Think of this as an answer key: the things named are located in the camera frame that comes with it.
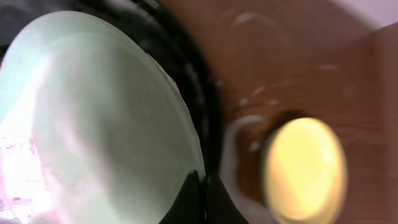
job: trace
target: wooden table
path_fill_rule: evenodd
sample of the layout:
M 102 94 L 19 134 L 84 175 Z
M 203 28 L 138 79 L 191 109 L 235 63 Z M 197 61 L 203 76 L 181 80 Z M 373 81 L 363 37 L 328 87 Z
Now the wooden table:
M 224 164 L 233 162 L 225 155 L 237 155 L 236 183 L 225 185 L 238 191 L 230 192 L 231 198 L 247 220 L 266 223 L 259 145 L 284 122 L 313 116 L 335 130 L 348 161 L 348 195 L 337 222 L 398 221 L 392 215 L 395 205 L 398 209 L 398 26 L 372 31 L 322 0 L 163 4 L 191 34 L 214 73 L 226 131 L 243 116 L 265 121 L 242 126 L 236 149 L 223 149 Z

